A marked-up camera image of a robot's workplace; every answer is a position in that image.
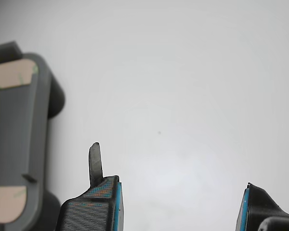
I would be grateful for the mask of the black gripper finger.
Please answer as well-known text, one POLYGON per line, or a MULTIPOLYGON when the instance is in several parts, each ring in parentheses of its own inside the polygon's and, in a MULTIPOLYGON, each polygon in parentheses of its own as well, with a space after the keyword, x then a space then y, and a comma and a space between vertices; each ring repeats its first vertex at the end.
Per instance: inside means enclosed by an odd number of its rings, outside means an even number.
POLYGON ((237 231, 289 231, 289 214, 262 188, 251 183, 244 190, 237 231))

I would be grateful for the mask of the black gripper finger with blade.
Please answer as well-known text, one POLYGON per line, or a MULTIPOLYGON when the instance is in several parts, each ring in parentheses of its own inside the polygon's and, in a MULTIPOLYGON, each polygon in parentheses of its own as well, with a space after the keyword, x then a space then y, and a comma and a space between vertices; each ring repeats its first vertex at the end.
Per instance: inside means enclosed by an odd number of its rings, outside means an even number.
POLYGON ((57 231, 123 231, 124 205, 119 176, 103 176, 100 144, 89 149, 90 187, 65 201, 56 224, 57 231))

